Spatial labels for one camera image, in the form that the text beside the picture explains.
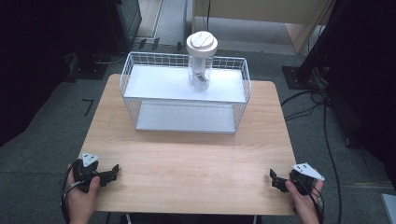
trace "wooden table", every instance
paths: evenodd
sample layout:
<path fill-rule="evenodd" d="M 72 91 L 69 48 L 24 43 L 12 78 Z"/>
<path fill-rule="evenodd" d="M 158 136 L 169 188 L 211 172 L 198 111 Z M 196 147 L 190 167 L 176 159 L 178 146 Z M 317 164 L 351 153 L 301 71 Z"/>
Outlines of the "wooden table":
<path fill-rule="evenodd" d="M 101 157 L 99 172 L 120 165 L 97 211 L 293 214 L 269 176 L 295 164 L 274 83 L 252 81 L 236 134 L 138 132 L 119 85 L 120 75 L 109 78 L 81 150 Z"/>

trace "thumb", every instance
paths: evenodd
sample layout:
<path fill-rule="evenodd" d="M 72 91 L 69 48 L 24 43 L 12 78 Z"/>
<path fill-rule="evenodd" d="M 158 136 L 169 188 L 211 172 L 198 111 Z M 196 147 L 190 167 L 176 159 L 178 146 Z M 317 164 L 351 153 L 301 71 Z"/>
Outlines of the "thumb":
<path fill-rule="evenodd" d="M 289 191 L 289 193 L 294 197 L 294 195 L 298 195 L 298 194 L 300 194 L 300 192 L 297 190 L 297 188 L 294 186 L 294 184 L 291 182 L 291 181 L 289 181 L 289 180 L 287 180 L 286 182 L 285 182 L 285 185 L 286 185 L 286 188 L 288 189 L 288 191 Z"/>
<path fill-rule="evenodd" d="M 90 191 L 88 192 L 92 197 L 96 197 L 99 190 L 100 177 L 96 176 L 91 180 Z"/>

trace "left hand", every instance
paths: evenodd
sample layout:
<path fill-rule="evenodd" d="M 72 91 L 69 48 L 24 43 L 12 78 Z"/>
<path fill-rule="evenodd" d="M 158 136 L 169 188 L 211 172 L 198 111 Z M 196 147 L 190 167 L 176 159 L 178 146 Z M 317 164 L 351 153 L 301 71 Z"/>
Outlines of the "left hand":
<path fill-rule="evenodd" d="M 67 185 L 75 183 L 73 168 L 67 177 Z M 71 189 L 67 193 L 66 206 L 70 217 L 70 224 L 87 224 L 94 212 L 96 196 L 99 190 L 100 177 L 96 176 L 91 180 L 90 191 L 82 192 L 78 188 Z"/>

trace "white shelf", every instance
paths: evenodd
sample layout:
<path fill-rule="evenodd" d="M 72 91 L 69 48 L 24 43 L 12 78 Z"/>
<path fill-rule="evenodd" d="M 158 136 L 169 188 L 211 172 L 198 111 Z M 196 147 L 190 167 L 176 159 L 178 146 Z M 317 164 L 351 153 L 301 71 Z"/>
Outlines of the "white shelf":
<path fill-rule="evenodd" d="M 143 101 L 136 129 L 234 133 L 233 106 Z"/>
<path fill-rule="evenodd" d="M 194 91 L 189 85 L 187 67 L 134 65 L 124 94 L 125 98 L 245 104 L 241 71 L 212 69 L 206 91 Z"/>

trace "finger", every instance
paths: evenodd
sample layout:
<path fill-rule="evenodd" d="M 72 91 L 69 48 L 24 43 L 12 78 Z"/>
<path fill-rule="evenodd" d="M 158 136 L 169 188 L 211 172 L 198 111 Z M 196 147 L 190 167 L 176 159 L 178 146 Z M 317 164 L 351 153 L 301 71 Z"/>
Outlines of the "finger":
<path fill-rule="evenodd" d="M 90 197 L 93 199 L 96 197 L 96 194 L 99 190 L 99 184 L 100 184 L 100 177 L 96 176 L 91 180 L 90 184 L 90 191 L 88 191 L 88 194 Z"/>
<path fill-rule="evenodd" d="M 296 193 L 300 194 L 300 192 L 297 190 L 297 188 L 294 186 L 294 184 L 291 181 L 287 180 L 285 182 L 285 185 L 291 195 L 294 195 Z"/>
<path fill-rule="evenodd" d="M 318 190 L 319 193 L 321 193 L 321 190 L 323 189 L 324 182 L 322 180 L 318 180 L 317 183 L 315 184 L 315 189 Z"/>
<path fill-rule="evenodd" d="M 312 195 L 312 197 L 315 197 L 315 199 L 319 198 L 319 195 L 315 191 L 312 191 L 311 195 Z"/>
<path fill-rule="evenodd" d="M 75 182 L 74 176 L 73 176 L 73 168 L 70 170 L 68 176 L 67 176 L 67 185 L 71 185 Z"/>

